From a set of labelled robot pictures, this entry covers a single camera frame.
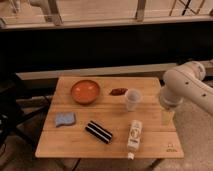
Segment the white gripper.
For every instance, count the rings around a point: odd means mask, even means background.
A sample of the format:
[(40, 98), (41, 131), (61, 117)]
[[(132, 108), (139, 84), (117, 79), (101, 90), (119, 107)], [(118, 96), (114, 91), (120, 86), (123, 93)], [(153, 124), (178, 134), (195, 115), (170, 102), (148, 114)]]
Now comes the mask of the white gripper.
[(162, 124), (168, 125), (172, 120), (175, 112), (172, 110), (183, 102), (183, 98), (172, 92), (167, 86), (163, 86), (159, 92), (158, 100), (164, 108), (162, 111)]

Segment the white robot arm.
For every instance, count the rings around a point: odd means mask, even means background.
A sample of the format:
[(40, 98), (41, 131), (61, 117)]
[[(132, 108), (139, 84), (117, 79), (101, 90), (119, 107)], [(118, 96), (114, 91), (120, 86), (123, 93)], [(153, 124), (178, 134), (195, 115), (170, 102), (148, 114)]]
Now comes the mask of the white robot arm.
[(205, 76), (204, 65), (197, 61), (175, 66), (163, 74), (164, 86), (158, 95), (162, 106), (162, 125), (168, 125), (173, 120), (175, 108), (184, 99), (213, 116), (213, 88), (203, 83)]

